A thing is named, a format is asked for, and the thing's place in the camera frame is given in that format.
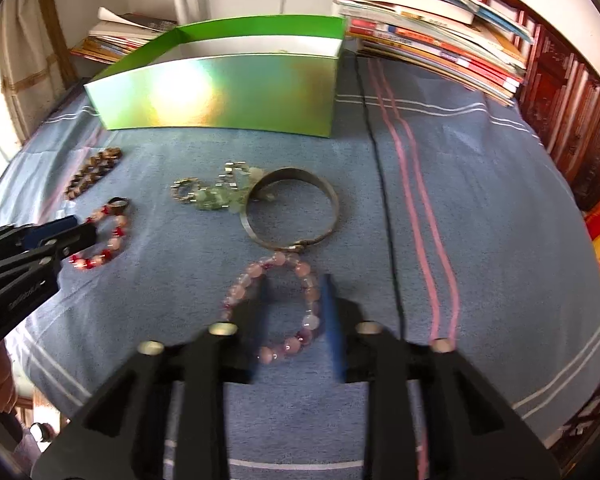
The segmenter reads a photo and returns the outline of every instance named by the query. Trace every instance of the green cardboard box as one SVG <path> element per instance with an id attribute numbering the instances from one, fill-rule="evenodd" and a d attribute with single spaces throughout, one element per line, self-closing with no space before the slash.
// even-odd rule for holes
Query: green cardboard box
<path id="1" fill-rule="evenodd" d="M 245 16 L 176 27 L 86 85 L 104 125 L 331 134 L 346 30 L 333 16 Z"/>

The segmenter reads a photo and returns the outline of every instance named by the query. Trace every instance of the blue bedsheet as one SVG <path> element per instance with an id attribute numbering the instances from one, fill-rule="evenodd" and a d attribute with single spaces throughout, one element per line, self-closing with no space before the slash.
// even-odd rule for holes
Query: blue bedsheet
<path id="1" fill-rule="evenodd" d="M 343 57 L 331 139 L 216 128 L 110 132 L 85 95 L 40 127 L 0 181 L 0 225 L 48 221 L 59 210 L 85 217 L 113 196 L 132 200 L 120 256 L 88 272 L 65 263 L 60 293 L 8 339 L 60 410 L 75 413 L 139 342 L 181 342 L 216 320 L 240 270 L 266 254 L 237 216 L 169 196 L 173 180 L 213 182 L 227 160 L 299 166 L 329 180 L 342 221 L 305 259 L 397 332 L 393 251 L 409 339 L 456 332 L 461 351 L 539 437 L 583 405 L 600 380 L 600 274 L 571 192 L 538 138 L 515 108 L 426 70 L 359 59 L 360 84 L 355 65 Z M 63 203 L 68 179 L 104 146 L 122 148 L 119 166 L 75 205 Z M 276 193 L 255 219 L 271 237 L 295 239 L 325 224 L 319 194 L 300 185 Z M 276 339 L 295 332 L 303 308 L 291 276 L 273 276 L 272 291 Z M 230 385 L 232 476 L 358 478 L 364 395 L 334 382 L 322 339 L 261 370 L 256 384 Z"/>

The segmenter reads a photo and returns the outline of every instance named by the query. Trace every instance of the wooden cabinet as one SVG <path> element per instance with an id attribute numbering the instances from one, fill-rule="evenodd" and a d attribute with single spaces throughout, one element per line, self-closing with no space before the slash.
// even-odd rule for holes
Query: wooden cabinet
<path id="1" fill-rule="evenodd" d="M 600 77 L 533 9 L 519 0 L 496 1 L 534 33 L 517 95 L 522 117 L 570 184 L 578 206 L 589 210 L 600 200 Z M 522 46 L 522 38 L 513 40 Z"/>

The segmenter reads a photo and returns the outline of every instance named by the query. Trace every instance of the red and pink bracelet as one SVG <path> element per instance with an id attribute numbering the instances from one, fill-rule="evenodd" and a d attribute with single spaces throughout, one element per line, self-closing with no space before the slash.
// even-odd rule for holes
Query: red and pink bracelet
<path id="1" fill-rule="evenodd" d="M 222 302 L 222 320 L 231 319 L 232 309 L 245 297 L 246 289 L 252 281 L 259 278 L 274 267 L 290 267 L 302 283 L 307 310 L 302 318 L 302 328 L 295 336 L 287 337 L 282 344 L 263 346 L 258 352 L 258 361 L 262 364 L 282 361 L 287 356 L 297 354 L 302 348 L 309 346 L 320 326 L 320 288 L 317 278 L 311 272 L 311 266 L 300 260 L 297 254 L 275 252 L 270 257 L 261 258 L 249 264 L 238 280 L 229 288 L 229 293 Z"/>
<path id="2" fill-rule="evenodd" d="M 106 216 L 113 216 L 116 221 L 116 227 L 111 232 L 111 238 L 107 242 L 107 248 L 103 249 L 100 254 L 96 254 L 91 258 L 85 258 L 81 253 L 75 253 L 69 256 L 69 261 L 76 269 L 93 269 L 94 267 L 104 265 L 113 259 L 116 252 L 122 247 L 122 238 L 125 237 L 126 234 L 125 229 L 128 225 L 128 219 L 123 212 L 128 205 L 128 199 L 115 197 L 109 200 L 100 209 L 96 209 L 91 216 L 85 219 L 85 222 L 98 223 Z"/>

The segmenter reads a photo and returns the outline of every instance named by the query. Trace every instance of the wooden bead bracelet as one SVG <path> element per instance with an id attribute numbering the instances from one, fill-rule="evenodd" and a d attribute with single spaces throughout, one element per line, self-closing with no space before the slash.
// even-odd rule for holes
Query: wooden bead bracelet
<path id="1" fill-rule="evenodd" d="M 75 253 L 69 256 L 69 261 L 76 269 L 88 270 L 94 267 L 99 267 L 111 261 L 116 255 L 116 252 L 122 247 L 122 238 L 125 237 L 125 229 L 128 225 L 128 219 L 123 214 L 129 200 L 126 198 L 115 197 L 109 200 L 100 209 L 96 209 L 91 216 L 85 219 L 85 222 L 100 222 L 106 216 L 114 216 L 116 227 L 111 232 L 111 238 L 107 242 L 107 248 L 101 253 L 96 254 L 92 258 L 85 258 L 81 253 Z"/>
<path id="2" fill-rule="evenodd" d="M 65 198 L 73 200 L 79 197 L 109 173 L 121 156 L 122 150 L 120 148 L 106 148 L 96 155 L 90 156 L 64 190 Z"/>

